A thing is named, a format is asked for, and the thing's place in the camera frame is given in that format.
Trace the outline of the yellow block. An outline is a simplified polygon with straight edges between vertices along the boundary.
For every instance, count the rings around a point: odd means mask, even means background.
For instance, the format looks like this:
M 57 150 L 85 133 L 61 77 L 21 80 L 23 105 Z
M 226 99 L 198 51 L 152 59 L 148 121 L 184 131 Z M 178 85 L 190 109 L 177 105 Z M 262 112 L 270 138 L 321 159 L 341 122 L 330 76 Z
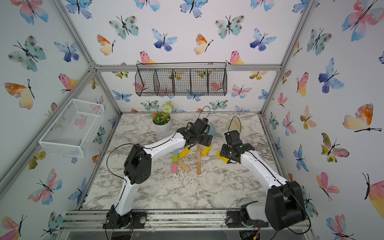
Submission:
M 185 149 L 179 154 L 179 158 L 180 158 L 180 159 L 184 159 L 190 151 L 191 151 L 190 148 L 185 148 Z
M 206 155 L 209 153 L 209 151 L 212 149 L 212 147 L 213 147 L 213 146 L 205 147 L 205 148 L 203 149 L 203 151 L 201 152 L 201 155 L 202 155 L 202 156 L 206 156 Z
M 225 162 L 226 164 L 229 162 L 229 159 L 227 159 L 227 158 L 221 156 L 221 152 L 217 152 L 217 153 L 216 153 L 216 156 L 217 156 L 219 159 L 221 159 L 223 162 Z

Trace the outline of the green block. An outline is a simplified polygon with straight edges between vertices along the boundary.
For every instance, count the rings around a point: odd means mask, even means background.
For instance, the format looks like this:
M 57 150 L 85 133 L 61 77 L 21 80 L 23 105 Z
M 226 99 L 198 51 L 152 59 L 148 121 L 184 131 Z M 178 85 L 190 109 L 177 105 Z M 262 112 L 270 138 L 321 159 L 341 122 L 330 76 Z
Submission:
M 173 164 L 177 164 L 178 163 L 178 154 L 173 154 Z

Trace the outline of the wooden block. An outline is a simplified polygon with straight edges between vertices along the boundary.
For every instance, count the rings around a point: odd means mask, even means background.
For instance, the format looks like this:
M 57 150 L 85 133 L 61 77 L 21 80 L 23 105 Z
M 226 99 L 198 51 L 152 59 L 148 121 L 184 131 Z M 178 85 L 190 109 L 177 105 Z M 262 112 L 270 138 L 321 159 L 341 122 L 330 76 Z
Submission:
M 201 145 L 200 144 L 197 144 L 197 153 L 200 154 L 201 153 Z
M 201 173 L 201 162 L 197 162 L 197 175 L 200 175 Z
M 191 168 L 188 167 L 183 161 L 178 162 L 178 166 L 184 170 L 186 173 L 189 173 L 191 171 Z
M 197 151 L 197 163 L 201 163 L 201 160 L 202 160 L 201 153 L 200 151 Z

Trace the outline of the pink block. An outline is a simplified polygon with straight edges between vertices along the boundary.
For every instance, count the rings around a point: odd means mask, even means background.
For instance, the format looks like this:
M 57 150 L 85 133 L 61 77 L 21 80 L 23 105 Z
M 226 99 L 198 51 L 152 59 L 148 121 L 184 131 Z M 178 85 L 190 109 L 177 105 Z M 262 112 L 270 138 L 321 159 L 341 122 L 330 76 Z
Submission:
M 178 164 L 177 163 L 172 163 L 171 173 L 172 174 L 176 174 L 177 173 L 177 168 L 178 168 Z

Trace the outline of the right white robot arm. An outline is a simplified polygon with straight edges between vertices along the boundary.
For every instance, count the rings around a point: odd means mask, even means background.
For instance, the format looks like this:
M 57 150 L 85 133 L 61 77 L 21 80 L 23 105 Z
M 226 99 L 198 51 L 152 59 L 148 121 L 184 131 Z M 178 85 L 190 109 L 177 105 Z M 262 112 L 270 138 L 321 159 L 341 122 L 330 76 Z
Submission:
M 249 226 L 257 221 L 269 223 L 276 231 L 307 220 L 301 186 L 280 176 L 262 160 L 251 144 L 244 144 L 238 131 L 225 133 L 220 156 L 246 167 L 267 192 L 265 206 L 256 202 L 241 206 L 241 220 Z

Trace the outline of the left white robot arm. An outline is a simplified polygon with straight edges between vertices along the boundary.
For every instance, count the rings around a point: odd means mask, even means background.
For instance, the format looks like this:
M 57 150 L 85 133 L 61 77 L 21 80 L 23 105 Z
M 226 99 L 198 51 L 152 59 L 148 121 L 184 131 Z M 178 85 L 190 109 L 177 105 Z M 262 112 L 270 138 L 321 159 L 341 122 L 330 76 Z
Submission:
M 123 229 L 133 226 L 133 201 L 139 189 L 152 172 L 152 163 L 164 155 L 184 147 L 197 144 L 209 147 L 213 136 L 209 135 L 209 120 L 196 119 L 187 123 L 169 137 L 150 145 L 133 144 L 124 163 L 124 183 L 118 200 L 111 206 L 106 215 L 103 229 Z

